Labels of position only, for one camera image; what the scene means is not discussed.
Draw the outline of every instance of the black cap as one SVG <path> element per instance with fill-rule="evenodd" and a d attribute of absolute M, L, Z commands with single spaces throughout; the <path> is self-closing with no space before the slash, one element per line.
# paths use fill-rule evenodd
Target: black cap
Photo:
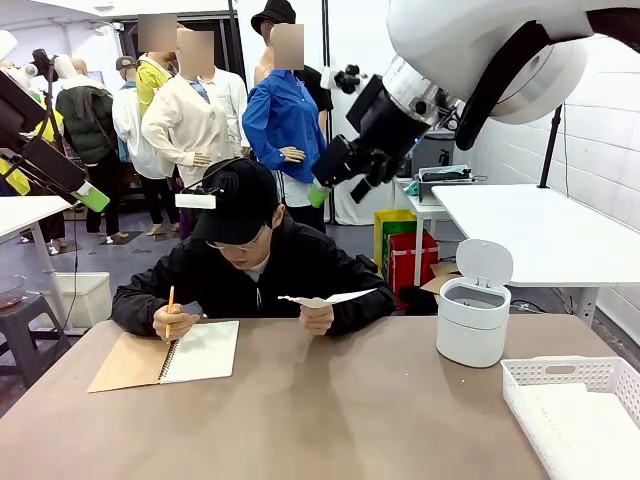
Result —
<path fill-rule="evenodd" d="M 248 158 L 212 165 L 202 186 L 216 189 L 216 208 L 204 210 L 191 235 L 193 240 L 243 245 L 271 226 L 278 208 L 278 189 L 273 174 L 262 164 Z"/>
<path fill-rule="evenodd" d="M 296 23 L 296 11 L 287 0 L 269 0 L 264 7 L 264 11 L 258 13 L 251 19 L 251 26 L 262 35 L 260 25 L 263 20 L 270 20 L 274 24 Z"/>

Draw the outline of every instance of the white cardigan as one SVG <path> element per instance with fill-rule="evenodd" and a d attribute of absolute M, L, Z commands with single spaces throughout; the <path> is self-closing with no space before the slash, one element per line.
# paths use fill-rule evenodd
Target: white cardigan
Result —
<path fill-rule="evenodd" d="M 142 134 L 160 157 L 160 170 L 167 175 L 178 165 L 185 187 L 207 170 L 193 166 L 196 153 L 213 163 L 233 157 L 224 106 L 206 85 L 205 90 L 209 104 L 177 75 L 158 90 L 142 118 Z"/>

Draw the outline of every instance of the yellow jacket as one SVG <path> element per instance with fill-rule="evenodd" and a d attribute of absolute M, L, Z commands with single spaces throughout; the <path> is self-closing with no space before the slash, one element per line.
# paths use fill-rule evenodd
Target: yellow jacket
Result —
<path fill-rule="evenodd" d="M 156 61 L 143 55 L 138 61 L 136 72 L 136 89 L 140 103 L 140 116 L 147 113 L 147 109 L 156 92 L 172 77 L 171 73 L 162 68 Z"/>
<path fill-rule="evenodd" d="M 46 108 L 44 101 L 40 100 L 40 104 Z M 58 125 L 58 130 L 62 129 L 62 115 L 60 115 L 55 109 L 53 110 L 53 116 L 56 119 L 56 124 Z M 39 123 L 35 129 L 35 133 L 40 131 L 40 126 L 42 123 Z M 51 122 L 47 122 L 47 126 L 44 128 L 44 133 L 42 134 L 42 138 L 44 138 L 47 142 L 53 143 L 53 126 Z M 0 158 L 0 174 L 5 174 L 9 171 L 11 165 L 6 160 Z M 26 195 L 31 190 L 29 186 L 29 180 L 27 177 L 20 171 L 14 170 L 11 175 L 7 177 L 7 183 L 11 185 L 19 195 Z"/>

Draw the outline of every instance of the white shirt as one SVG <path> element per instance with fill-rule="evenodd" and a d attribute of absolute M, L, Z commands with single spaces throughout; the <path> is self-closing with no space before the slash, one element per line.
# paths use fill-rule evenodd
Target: white shirt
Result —
<path fill-rule="evenodd" d="M 216 67 L 213 79 L 204 83 L 214 87 L 218 100 L 224 105 L 229 136 L 236 145 L 234 153 L 239 155 L 238 147 L 249 147 L 249 140 L 242 128 L 242 116 L 247 109 L 247 89 L 242 77 Z"/>
<path fill-rule="evenodd" d="M 178 166 L 185 187 L 202 180 L 206 167 L 194 167 L 196 153 L 212 163 L 233 158 L 224 107 L 210 86 L 207 103 L 180 75 L 158 90 L 142 119 L 142 135 L 160 158 L 162 173 Z"/>
<path fill-rule="evenodd" d="M 280 171 L 274 171 L 273 176 L 278 184 L 280 201 L 284 202 L 287 207 L 297 208 L 311 205 L 309 194 L 313 184 L 302 183 Z"/>
<path fill-rule="evenodd" d="M 151 180 L 162 180 L 159 160 L 153 148 L 140 131 L 140 103 L 135 88 L 125 88 L 113 95 L 113 127 L 118 136 L 127 144 L 133 168 L 140 175 Z"/>

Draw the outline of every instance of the black pole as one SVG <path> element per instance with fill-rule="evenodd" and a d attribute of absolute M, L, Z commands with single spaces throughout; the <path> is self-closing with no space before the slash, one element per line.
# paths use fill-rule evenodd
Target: black pole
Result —
<path fill-rule="evenodd" d="M 331 66 L 331 49 L 329 46 L 329 0 L 322 0 L 322 59 L 324 66 Z M 333 138 L 331 112 L 327 115 L 327 143 Z M 336 197 L 335 190 L 329 195 L 329 224 L 336 225 Z"/>
<path fill-rule="evenodd" d="M 547 145 L 547 154 L 544 157 L 544 165 L 542 167 L 542 176 L 540 177 L 540 185 L 538 188 L 548 188 L 547 179 L 549 178 L 549 169 L 551 168 L 551 160 L 553 159 L 553 149 L 556 146 L 556 137 L 558 136 L 558 127 L 562 121 L 562 105 L 556 108 L 556 113 L 551 120 L 551 131 L 549 132 L 549 144 Z"/>
<path fill-rule="evenodd" d="M 240 34 L 238 33 L 238 26 L 236 25 L 236 13 L 233 9 L 233 0 L 229 0 L 229 22 L 231 23 L 231 41 L 233 42 L 233 56 L 235 57 L 234 63 L 236 72 L 241 74 L 244 68 L 241 65 L 242 55 L 240 54 Z"/>

